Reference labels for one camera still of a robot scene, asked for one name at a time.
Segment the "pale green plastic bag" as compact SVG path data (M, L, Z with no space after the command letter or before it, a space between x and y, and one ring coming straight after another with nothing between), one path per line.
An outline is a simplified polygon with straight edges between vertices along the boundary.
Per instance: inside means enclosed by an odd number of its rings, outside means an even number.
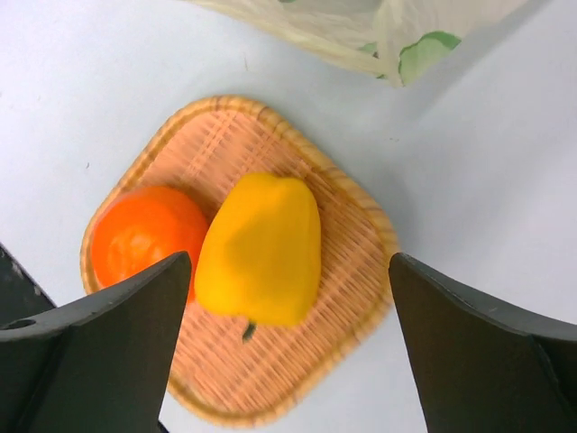
M334 65L404 88L466 38L527 19L525 0L199 0Z

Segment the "orange fake persimmon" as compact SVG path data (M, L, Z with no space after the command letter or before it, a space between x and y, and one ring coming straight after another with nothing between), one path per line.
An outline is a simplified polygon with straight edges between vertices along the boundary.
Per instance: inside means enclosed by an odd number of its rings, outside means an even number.
M107 288L178 252L197 264L207 230L200 207L179 189L127 192L96 221L89 249L96 279Z

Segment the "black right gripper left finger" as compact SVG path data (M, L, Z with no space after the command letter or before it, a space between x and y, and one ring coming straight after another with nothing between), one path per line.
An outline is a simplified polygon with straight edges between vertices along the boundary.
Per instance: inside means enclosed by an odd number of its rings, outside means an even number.
M4 432L161 432L191 262L1 326Z

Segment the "yellow fake bell pepper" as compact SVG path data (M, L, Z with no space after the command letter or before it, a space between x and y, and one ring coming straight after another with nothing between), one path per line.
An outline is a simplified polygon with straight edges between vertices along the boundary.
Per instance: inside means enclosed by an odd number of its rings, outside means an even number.
M258 326L292 327L315 304L321 279L316 199L296 178L240 178L213 219L198 259L197 302L216 315Z

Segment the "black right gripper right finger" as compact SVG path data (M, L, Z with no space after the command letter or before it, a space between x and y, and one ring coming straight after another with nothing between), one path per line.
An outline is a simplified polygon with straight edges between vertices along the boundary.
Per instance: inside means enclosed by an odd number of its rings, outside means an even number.
M430 432L574 432L576 326L396 253L389 279Z

